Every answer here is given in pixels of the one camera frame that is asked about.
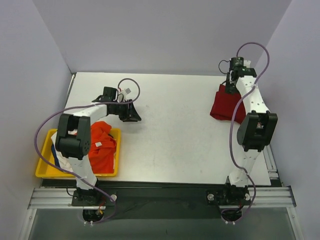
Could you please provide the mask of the dark red t shirt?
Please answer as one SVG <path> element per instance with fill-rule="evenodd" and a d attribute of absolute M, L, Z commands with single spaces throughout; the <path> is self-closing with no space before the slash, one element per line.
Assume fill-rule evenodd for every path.
<path fill-rule="evenodd" d="M 216 120 L 231 121 L 234 109 L 240 99 L 239 93 L 226 93 L 226 86 L 220 84 L 215 94 L 210 116 Z"/>

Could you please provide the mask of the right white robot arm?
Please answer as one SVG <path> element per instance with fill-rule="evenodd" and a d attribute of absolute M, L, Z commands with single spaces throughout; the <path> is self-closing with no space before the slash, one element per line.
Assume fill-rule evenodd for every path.
<path fill-rule="evenodd" d="M 226 93 L 240 94 L 240 100 L 237 101 L 231 117 L 229 152 L 234 168 L 227 179 L 231 192 L 248 201 L 251 199 L 248 192 L 248 184 L 252 182 L 250 173 L 260 153 L 271 142 L 278 116 L 270 112 L 266 106 L 257 84 L 256 71 L 243 57 L 236 56 L 229 60 Z M 236 133 L 237 144 L 240 147 L 240 159 L 236 161 L 233 153 L 233 129 L 241 104 L 244 105 L 245 117 Z"/>

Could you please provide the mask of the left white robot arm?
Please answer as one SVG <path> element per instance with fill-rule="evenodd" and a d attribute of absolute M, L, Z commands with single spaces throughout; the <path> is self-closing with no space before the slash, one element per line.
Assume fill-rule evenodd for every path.
<path fill-rule="evenodd" d="M 127 98 L 130 92 L 129 88 L 104 87 L 103 93 L 90 105 L 79 106 L 79 111 L 63 113 L 59 117 L 55 149 L 71 164 L 76 177 L 75 193 L 79 198 L 101 195 L 89 161 L 91 125 L 108 115 L 118 116 L 122 122 L 142 120 L 135 110 L 134 100 Z"/>

